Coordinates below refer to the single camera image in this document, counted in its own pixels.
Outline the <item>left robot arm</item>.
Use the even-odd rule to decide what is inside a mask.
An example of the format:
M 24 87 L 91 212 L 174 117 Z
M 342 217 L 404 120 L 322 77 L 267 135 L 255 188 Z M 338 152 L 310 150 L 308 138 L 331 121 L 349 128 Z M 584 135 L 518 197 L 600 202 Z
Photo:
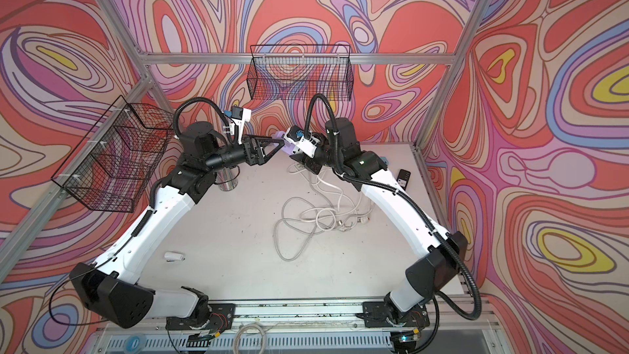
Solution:
M 194 103 L 212 107 L 229 133 L 219 143 L 220 133 L 207 121 L 180 129 L 182 111 Z M 204 329 L 212 309 L 208 296 L 188 286 L 178 290 L 155 290 L 139 284 L 147 262 L 176 224 L 216 184 L 217 174 L 241 164 L 263 166 L 283 146 L 283 139 L 243 135 L 249 110 L 232 107 L 229 115 L 209 98 L 191 98 L 173 114 L 172 129 L 183 144 L 175 169 L 152 185 L 142 216 L 94 262 L 80 262 L 70 272 L 69 283 L 83 307 L 102 321 L 129 329 L 147 318 L 165 317 L 188 329 Z

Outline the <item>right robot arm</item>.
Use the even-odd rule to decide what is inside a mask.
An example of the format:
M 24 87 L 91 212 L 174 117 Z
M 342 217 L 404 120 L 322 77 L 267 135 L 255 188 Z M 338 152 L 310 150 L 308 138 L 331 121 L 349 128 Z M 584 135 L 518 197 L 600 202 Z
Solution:
M 291 128 L 286 139 L 298 150 L 298 162 L 311 172 L 329 167 L 339 180 L 353 185 L 383 211 L 416 255 L 417 260 L 406 269 L 402 283 L 383 299 L 391 323 L 401 323 L 415 306 L 437 298 L 468 321 L 480 318 L 483 301 L 464 262 L 468 247 L 465 236 L 434 221 L 403 189 L 378 154 L 362 150 L 352 122 L 337 118 L 322 93 L 311 98 L 304 129 Z M 442 291 L 457 275 L 464 277 L 473 298 L 470 311 Z

